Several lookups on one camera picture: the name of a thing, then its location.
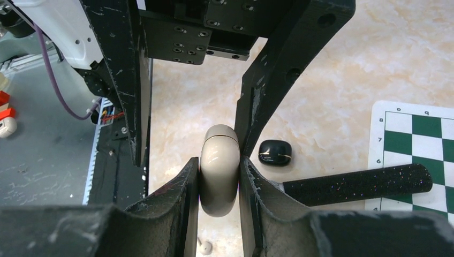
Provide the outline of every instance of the green square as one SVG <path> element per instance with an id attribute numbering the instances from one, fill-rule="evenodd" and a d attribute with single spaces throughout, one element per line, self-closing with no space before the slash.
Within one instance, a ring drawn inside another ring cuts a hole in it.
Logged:
<path id="1" fill-rule="evenodd" d="M 394 131 L 384 131 L 384 150 L 411 155 L 412 135 Z"/>
<path id="2" fill-rule="evenodd" d="M 413 205 L 413 210 L 426 210 L 426 211 L 431 211 L 433 213 L 436 213 L 436 214 L 439 214 L 445 218 L 448 218 L 448 213 L 444 213 L 442 211 L 439 211 L 439 210 L 434 210 L 434 209 L 429 209 L 429 208 L 425 208 L 425 207 L 421 207 L 421 206 L 417 206 L 417 205 Z"/>
<path id="3" fill-rule="evenodd" d="M 446 186 L 446 206 L 448 208 L 448 213 L 454 213 L 454 188 Z"/>
<path id="4" fill-rule="evenodd" d="M 443 159 L 445 162 L 454 162 L 454 140 L 443 139 Z"/>
<path id="5" fill-rule="evenodd" d="M 442 161 L 413 156 L 412 163 L 422 164 L 429 171 L 434 184 L 444 185 L 444 163 Z"/>
<path id="6" fill-rule="evenodd" d="M 441 138 L 441 119 L 428 116 L 412 116 L 413 134 Z"/>
<path id="7" fill-rule="evenodd" d="M 399 202 L 406 202 L 409 204 L 413 204 L 413 195 L 412 194 L 407 194 L 407 195 L 396 195 L 396 196 L 387 196 L 388 199 L 393 199 Z"/>

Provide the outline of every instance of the white casing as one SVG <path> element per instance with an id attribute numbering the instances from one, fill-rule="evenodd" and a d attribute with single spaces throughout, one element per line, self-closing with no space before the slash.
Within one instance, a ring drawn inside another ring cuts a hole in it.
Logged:
<path id="1" fill-rule="evenodd" d="M 0 138 L 7 138 L 17 130 L 17 123 L 14 118 L 6 117 L 0 120 Z"/>
<path id="2" fill-rule="evenodd" d="M 239 162 L 235 131 L 226 125 L 211 127 L 200 155 L 200 203 L 208 215 L 222 217 L 232 210 L 237 196 Z"/>
<path id="3" fill-rule="evenodd" d="M 49 36 L 73 68 L 91 70 L 91 63 L 103 59 L 79 0 L 12 1 Z"/>

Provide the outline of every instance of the marble table surface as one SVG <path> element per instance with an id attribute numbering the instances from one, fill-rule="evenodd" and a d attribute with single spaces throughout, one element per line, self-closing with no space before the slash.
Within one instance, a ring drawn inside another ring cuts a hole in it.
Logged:
<path id="1" fill-rule="evenodd" d="M 454 108 L 453 13 L 452 0 L 357 0 L 352 20 L 296 81 L 259 139 L 288 141 L 291 165 L 262 165 L 256 146 L 251 159 L 261 173 L 282 182 L 366 169 L 378 100 Z M 155 61 L 150 192 L 200 155 L 211 126 L 234 126 L 241 76 L 265 43 L 259 39 L 246 62 Z M 364 209 L 364 202 L 316 208 Z M 199 209 L 199 237 L 213 243 L 211 256 L 242 256 L 238 201 L 222 218 Z"/>

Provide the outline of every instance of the purple cable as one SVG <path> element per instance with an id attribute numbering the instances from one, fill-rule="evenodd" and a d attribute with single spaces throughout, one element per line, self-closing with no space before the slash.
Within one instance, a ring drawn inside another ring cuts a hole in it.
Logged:
<path id="1" fill-rule="evenodd" d="M 49 55 L 47 54 L 47 49 L 46 49 L 46 43 L 44 42 L 44 36 L 43 36 L 43 33 L 42 33 L 42 30 L 38 27 L 37 24 L 34 24 L 35 26 L 35 30 L 36 30 L 36 33 L 38 35 L 38 41 L 40 43 L 40 46 L 41 46 L 41 51 L 42 51 L 42 54 L 43 54 L 43 60 L 44 60 L 44 64 L 46 66 L 46 70 L 47 70 L 47 74 L 49 75 L 49 79 L 50 79 L 50 82 L 54 88 L 54 91 L 55 91 L 55 94 L 57 95 L 58 97 L 58 100 L 60 101 L 60 103 L 63 105 L 63 108 L 65 108 L 65 110 L 74 118 L 78 119 L 78 120 L 86 120 L 90 117 L 90 115 L 92 115 L 93 111 L 96 110 L 96 108 L 98 107 L 98 105 L 101 104 L 101 98 L 99 98 L 98 100 L 96 100 L 96 102 L 93 104 L 93 106 L 91 107 L 90 111 L 87 113 L 87 115 L 81 117 L 77 114 L 75 114 L 71 108 L 68 106 L 68 104 L 65 102 L 65 100 L 63 99 L 63 96 L 62 96 L 62 93 L 60 92 L 60 89 L 58 88 L 58 83 L 57 83 L 57 80 L 55 79 L 55 75 L 54 75 L 54 72 L 52 70 L 52 66 L 50 65 L 50 59 L 49 59 Z"/>

